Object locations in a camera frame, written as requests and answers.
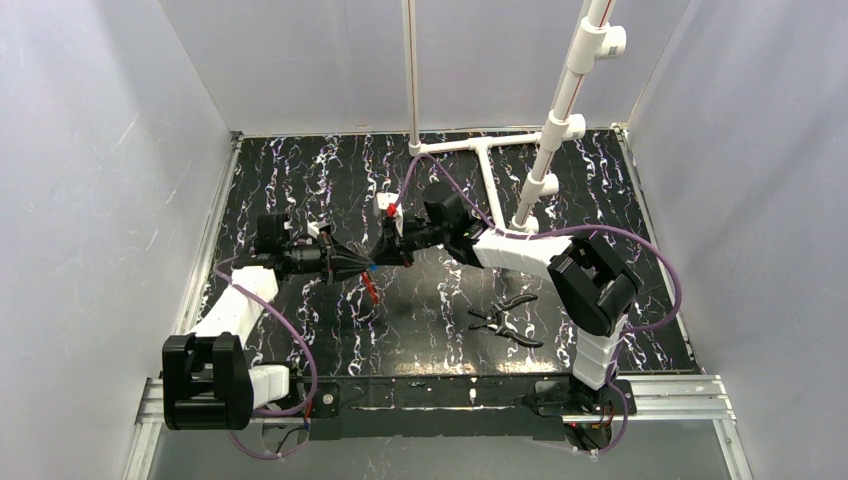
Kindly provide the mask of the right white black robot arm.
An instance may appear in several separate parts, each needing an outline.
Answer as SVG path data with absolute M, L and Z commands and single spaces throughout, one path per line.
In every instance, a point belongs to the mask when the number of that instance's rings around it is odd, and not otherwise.
M 615 377 L 614 356 L 641 283 L 597 233 L 522 240 L 473 217 L 451 186 L 423 191 L 426 217 L 406 219 L 400 197 L 380 193 L 374 212 L 381 231 L 369 256 L 378 266 L 409 267 L 414 254 L 443 247 L 462 265 L 507 269 L 551 283 L 576 327 L 576 355 L 562 397 L 564 408 L 604 407 Z

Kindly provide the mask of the metal plate with red handle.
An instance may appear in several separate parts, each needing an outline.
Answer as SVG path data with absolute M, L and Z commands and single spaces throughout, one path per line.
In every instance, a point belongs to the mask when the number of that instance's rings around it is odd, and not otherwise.
M 361 278 L 362 278 L 363 285 L 365 286 L 366 291 L 368 292 L 368 295 L 371 298 L 372 304 L 378 305 L 380 303 L 380 297 L 379 297 L 378 291 L 377 291 L 369 273 L 368 272 L 362 272 Z

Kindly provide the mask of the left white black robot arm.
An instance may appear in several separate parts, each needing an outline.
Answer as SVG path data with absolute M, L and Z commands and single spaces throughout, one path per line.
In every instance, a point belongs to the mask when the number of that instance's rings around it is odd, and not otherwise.
M 171 430 L 241 430 L 258 410 L 294 389 L 284 363 L 250 366 L 244 348 L 263 313 L 277 318 L 305 356 L 305 338 L 271 306 L 279 285 L 293 275 L 317 275 L 333 284 L 369 270 L 372 260 L 338 242 L 326 223 L 291 234 L 285 213 L 262 214 L 251 246 L 229 259 L 227 287 L 191 330 L 162 347 L 163 417 Z

